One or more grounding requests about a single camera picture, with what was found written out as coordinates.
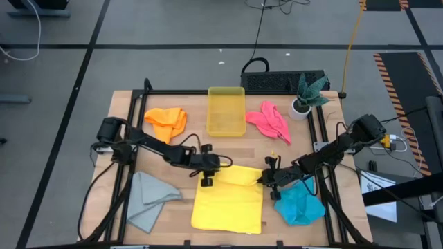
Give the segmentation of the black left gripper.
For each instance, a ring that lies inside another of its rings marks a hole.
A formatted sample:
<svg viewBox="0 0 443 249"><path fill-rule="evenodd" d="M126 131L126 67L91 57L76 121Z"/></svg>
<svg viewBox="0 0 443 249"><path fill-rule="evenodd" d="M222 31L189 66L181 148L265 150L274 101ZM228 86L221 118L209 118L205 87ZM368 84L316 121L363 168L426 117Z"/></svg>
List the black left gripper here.
<svg viewBox="0 0 443 249"><path fill-rule="evenodd" d="M202 187L213 186L213 173L221 167L220 158L216 154L209 154L212 151L211 144L201 146L201 154L193 154L190 156L189 168L193 171L204 171L201 179Z"/></svg>

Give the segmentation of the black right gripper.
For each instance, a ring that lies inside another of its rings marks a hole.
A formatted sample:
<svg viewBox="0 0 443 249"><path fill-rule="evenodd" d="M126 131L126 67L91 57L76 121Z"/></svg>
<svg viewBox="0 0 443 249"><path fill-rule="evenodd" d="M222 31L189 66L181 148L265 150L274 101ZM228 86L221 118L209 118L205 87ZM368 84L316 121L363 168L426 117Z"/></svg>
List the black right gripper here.
<svg viewBox="0 0 443 249"><path fill-rule="evenodd" d="M264 171L264 178L259 178L257 183L270 187L271 200L278 201L281 199L281 193L278 191L278 186L284 187L285 185L302 178L302 171L294 166L276 169L277 158L271 156L265 158L265 163L270 169Z"/></svg>

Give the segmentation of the blue microfiber towel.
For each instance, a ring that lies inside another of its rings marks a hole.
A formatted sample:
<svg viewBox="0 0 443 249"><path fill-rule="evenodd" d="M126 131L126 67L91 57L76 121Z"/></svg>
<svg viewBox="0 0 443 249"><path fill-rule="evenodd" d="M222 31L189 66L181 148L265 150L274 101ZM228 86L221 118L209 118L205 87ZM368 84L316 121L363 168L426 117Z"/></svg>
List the blue microfiber towel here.
<svg viewBox="0 0 443 249"><path fill-rule="evenodd" d="M314 177L310 177L280 192L281 199L275 202L274 209L288 225L311 225L325 216L325 207L314 194L314 183Z"/></svg>

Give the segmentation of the yellow microfiber towel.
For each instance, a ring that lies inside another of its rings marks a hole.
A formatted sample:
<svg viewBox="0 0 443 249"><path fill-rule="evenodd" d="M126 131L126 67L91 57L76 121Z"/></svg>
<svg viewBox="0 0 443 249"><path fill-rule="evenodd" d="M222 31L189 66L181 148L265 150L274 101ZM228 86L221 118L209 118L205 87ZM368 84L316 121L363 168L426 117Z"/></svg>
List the yellow microfiber towel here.
<svg viewBox="0 0 443 249"><path fill-rule="evenodd" d="M262 232L262 171L252 167L224 167L211 179L213 185L197 185L191 226L200 230L236 233Z"/></svg>

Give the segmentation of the yellow translucent plastic bin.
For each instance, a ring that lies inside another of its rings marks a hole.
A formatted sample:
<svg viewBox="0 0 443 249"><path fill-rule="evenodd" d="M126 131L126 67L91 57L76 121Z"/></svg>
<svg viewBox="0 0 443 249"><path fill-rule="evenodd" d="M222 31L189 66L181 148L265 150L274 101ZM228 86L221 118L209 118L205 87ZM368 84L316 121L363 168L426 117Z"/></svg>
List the yellow translucent plastic bin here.
<svg viewBox="0 0 443 249"><path fill-rule="evenodd" d="M212 137L240 137L246 133L246 98L243 87L208 89L206 131Z"/></svg>

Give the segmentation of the pink microfiber towel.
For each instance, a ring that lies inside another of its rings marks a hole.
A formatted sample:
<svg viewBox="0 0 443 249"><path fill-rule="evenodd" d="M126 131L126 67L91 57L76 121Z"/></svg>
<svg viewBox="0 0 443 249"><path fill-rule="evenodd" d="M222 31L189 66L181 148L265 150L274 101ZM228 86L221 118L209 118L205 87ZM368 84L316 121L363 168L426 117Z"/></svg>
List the pink microfiber towel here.
<svg viewBox="0 0 443 249"><path fill-rule="evenodd" d="M262 135L270 138L279 138L288 145L291 144L291 134L287 121L270 101L263 101L260 111L246 113L246 121L257 127Z"/></svg>

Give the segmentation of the orange microfiber towel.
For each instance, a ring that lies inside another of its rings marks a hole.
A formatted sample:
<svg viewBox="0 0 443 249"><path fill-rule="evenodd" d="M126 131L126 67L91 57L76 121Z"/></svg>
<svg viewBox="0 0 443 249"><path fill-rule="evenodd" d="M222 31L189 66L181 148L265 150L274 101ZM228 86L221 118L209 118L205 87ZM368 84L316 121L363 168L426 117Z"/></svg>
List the orange microfiber towel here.
<svg viewBox="0 0 443 249"><path fill-rule="evenodd" d="M153 126L158 140L169 144L173 137L184 132L187 113L180 107L153 108L145 113L144 120Z"/></svg>

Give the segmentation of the grey microfiber towel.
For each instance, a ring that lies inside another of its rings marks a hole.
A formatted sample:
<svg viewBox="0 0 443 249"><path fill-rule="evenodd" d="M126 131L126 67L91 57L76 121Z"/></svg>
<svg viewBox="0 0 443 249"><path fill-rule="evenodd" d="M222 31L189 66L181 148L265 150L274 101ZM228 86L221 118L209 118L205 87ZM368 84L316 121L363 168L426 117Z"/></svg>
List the grey microfiber towel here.
<svg viewBox="0 0 443 249"><path fill-rule="evenodd" d="M149 234L164 204L182 198L180 191L169 183L144 172L136 172L132 178L127 223Z"/></svg>

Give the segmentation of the white plant pot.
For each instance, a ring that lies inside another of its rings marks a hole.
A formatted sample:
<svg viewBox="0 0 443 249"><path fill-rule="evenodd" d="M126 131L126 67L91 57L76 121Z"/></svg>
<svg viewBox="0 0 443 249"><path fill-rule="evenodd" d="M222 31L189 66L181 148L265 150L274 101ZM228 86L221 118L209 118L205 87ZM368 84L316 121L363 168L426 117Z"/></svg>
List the white plant pot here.
<svg viewBox="0 0 443 249"><path fill-rule="evenodd" d="M289 106L288 114L292 120L304 120L311 113L312 107L301 106L297 98L295 98Z"/></svg>

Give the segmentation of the green snake plant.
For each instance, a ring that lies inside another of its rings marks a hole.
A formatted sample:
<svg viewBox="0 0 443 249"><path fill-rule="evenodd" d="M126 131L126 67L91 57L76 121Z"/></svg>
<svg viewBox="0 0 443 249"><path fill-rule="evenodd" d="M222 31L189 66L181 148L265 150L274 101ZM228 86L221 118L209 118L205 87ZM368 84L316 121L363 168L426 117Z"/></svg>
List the green snake plant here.
<svg viewBox="0 0 443 249"><path fill-rule="evenodd" d="M314 83L308 85L306 76L302 73L298 81L296 106L300 108L319 107L328 103L329 99L320 93L327 83L328 76L324 75Z"/></svg>

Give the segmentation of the black metal beam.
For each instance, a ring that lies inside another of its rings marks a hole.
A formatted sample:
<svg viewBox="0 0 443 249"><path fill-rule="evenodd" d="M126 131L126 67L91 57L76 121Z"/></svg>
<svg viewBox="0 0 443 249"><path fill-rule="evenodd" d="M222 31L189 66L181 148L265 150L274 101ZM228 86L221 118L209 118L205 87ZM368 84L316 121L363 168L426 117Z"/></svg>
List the black metal beam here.
<svg viewBox="0 0 443 249"><path fill-rule="evenodd" d="M433 192L443 193L443 172L431 174L422 178L411 178L393 174L372 171L360 171L361 177L374 176L375 178L394 181L395 184L383 189L363 194L365 206L378 205L393 201L400 201L413 197L420 197Z"/></svg>

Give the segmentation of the black hazard-striped floor mat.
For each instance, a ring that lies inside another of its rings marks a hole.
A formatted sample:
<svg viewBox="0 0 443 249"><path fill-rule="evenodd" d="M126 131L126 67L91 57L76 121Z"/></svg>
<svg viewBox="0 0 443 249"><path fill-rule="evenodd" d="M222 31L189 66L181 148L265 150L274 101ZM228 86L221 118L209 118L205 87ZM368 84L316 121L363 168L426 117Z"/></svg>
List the black hazard-striped floor mat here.
<svg viewBox="0 0 443 249"><path fill-rule="evenodd" d="M403 11L408 8L443 8L443 0L359 0L364 11Z"/></svg>
<svg viewBox="0 0 443 249"><path fill-rule="evenodd" d="M375 53L373 57L422 175L443 172L426 108L427 97L443 92L424 57L418 52Z"/></svg>

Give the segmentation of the grey floor foot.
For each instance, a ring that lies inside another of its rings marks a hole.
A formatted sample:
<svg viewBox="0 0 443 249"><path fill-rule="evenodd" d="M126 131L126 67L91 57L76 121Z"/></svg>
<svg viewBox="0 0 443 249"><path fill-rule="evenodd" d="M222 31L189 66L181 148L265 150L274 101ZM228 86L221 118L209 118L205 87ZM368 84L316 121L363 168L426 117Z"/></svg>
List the grey floor foot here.
<svg viewBox="0 0 443 249"><path fill-rule="evenodd" d="M32 98L23 94L0 93L0 104L30 104Z"/></svg>

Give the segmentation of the dark desk base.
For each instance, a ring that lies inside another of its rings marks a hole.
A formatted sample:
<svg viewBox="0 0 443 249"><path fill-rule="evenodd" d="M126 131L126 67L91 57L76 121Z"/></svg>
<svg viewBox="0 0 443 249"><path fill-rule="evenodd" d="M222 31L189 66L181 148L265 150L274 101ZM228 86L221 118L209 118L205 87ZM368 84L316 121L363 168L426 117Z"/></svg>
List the dark desk base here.
<svg viewBox="0 0 443 249"><path fill-rule="evenodd" d="M11 17L66 17L71 13L66 9L69 0L8 0L15 8L7 11Z"/></svg>

